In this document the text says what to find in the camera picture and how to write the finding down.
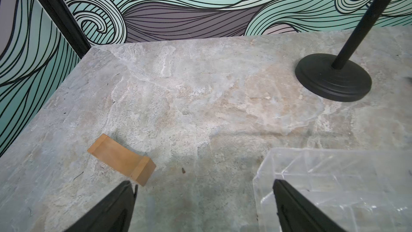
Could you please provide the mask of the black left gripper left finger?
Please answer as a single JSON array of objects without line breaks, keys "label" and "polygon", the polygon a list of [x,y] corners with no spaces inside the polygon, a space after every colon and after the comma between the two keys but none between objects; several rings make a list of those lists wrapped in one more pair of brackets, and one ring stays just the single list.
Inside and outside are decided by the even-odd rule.
[{"label": "black left gripper left finger", "polygon": [[90,211],[71,225],[68,232],[127,232],[133,216],[138,185],[125,180]]}]

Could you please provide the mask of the clear acrylic lipstick organizer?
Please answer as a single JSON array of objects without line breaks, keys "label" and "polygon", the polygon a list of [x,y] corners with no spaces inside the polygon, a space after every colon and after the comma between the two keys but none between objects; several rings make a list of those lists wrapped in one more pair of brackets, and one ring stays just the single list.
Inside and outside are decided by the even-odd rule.
[{"label": "clear acrylic lipstick organizer", "polygon": [[287,181],[348,232],[412,229],[409,150],[271,149],[253,178],[262,232],[281,231],[276,179]]}]

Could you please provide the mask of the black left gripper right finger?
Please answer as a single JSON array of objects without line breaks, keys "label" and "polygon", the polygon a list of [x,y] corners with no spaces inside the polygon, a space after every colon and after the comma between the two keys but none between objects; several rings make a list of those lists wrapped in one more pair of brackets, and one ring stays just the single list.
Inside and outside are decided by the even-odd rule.
[{"label": "black left gripper right finger", "polygon": [[283,232],[345,231],[286,180],[274,180],[273,192]]}]

